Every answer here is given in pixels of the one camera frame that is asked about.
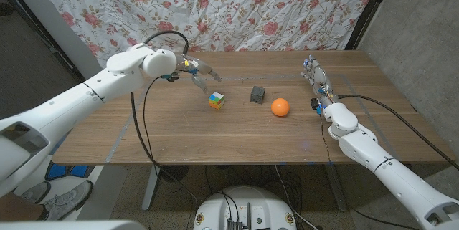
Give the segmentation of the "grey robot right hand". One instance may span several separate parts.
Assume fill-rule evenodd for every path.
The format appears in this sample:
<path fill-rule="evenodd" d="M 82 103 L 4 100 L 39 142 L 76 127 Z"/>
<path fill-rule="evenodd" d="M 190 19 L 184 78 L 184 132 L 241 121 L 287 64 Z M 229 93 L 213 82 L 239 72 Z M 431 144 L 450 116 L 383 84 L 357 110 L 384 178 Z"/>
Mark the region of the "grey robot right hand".
<path fill-rule="evenodd" d="M 339 101 L 334 93 L 331 81 L 320 63 L 310 54 L 303 62 L 303 72 L 301 76 L 313 88 L 313 93 L 318 99 L 322 108 L 326 108 Z"/>

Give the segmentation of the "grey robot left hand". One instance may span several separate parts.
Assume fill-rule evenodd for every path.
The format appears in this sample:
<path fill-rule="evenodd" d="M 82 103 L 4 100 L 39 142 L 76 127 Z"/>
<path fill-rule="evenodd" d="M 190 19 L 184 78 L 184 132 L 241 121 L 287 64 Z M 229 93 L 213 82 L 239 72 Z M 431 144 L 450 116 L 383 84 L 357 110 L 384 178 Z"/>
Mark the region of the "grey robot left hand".
<path fill-rule="evenodd" d="M 217 72 L 206 62 L 187 54 L 176 55 L 176 69 L 174 72 L 177 75 L 181 72 L 189 73 L 191 75 L 192 82 L 205 94 L 208 93 L 208 87 L 205 80 L 203 80 L 199 74 L 211 75 L 216 81 L 222 81 L 222 78 L 217 74 Z"/>

